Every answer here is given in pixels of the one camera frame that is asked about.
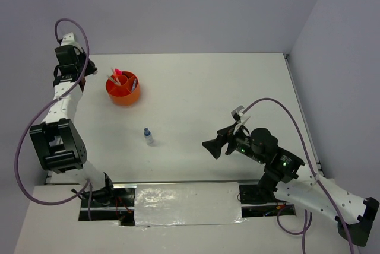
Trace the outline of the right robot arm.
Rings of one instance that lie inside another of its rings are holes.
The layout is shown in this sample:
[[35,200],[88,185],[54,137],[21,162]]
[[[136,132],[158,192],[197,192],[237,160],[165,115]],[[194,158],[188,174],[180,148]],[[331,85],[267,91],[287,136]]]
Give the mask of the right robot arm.
[[313,176],[310,167],[298,156],[278,146],[278,140],[265,128],[249,135],[247,128],[234,125],[217,131],[215,139],[202,146],[218,159],[223,146],[264,165],[258,195],[264,201],[287,201],[310,212],[318,212],[337,223],[341,237],[351,237],[354,245],[367,244],[379,202],[356,196],[323,176]]

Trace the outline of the orange slim pen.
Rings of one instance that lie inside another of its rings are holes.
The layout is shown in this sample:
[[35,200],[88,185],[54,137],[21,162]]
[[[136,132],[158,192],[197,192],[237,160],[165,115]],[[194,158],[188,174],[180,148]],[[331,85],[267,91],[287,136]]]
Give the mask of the orange slim pen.
[[114,83],[115,83],[116,85],[120,86],[121,83],[120,83],[120,81],[119,81],[119,79],[118,79],[118,74],[117,74],[117,72],[115,71],[114,68],[111,68],[111,71],[112,71],[112,75],[113,75],[113,77],[114,77]]

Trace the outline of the green clear pen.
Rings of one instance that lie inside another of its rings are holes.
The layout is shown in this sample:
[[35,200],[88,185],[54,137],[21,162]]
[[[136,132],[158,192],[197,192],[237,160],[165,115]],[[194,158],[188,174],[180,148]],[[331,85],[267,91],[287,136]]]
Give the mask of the green clear pen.
[[114,77],[113,77],[113,75],[108,75],[107,78],[108,78],[111,82],[114,83]]

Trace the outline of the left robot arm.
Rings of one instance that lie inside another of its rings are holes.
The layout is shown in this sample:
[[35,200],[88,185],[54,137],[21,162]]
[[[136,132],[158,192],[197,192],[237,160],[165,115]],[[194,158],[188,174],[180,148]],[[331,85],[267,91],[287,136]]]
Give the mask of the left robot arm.
[[87,158],[87,149],[74,126],[75,113],[83,96],[86,78],[94,74],[94,63],[78,45],[61,44],[55,49],[58,65],[54,70],[54,100],[47,115],[38,125],[33,125],[30,138],[43,170],[66,176],[92,190],[84,192],[84,199],[108,206],[116,200],[116,191],[110,177],[98,171]]

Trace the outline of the black highlighter pink cap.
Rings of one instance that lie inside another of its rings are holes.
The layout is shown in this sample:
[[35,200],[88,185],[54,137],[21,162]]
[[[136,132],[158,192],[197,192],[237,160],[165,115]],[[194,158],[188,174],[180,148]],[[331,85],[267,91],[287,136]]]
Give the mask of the black highlighter pink cap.
[[121,70],[114,69],[114,68],[112,68],[112,72],[113,72],[113,75],[116,76],[116,77],[123,74]]

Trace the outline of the small blue-capped glue bottle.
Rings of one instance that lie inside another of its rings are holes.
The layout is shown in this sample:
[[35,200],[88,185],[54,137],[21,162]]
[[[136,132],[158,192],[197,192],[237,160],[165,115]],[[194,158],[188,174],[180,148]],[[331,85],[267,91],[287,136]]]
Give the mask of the small blue-capped glue bottle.
[[144,128],[144,138],[147,145],[150,145],[150,146],[154,145],[154,139],[153,139],[152,133],[148,128]]

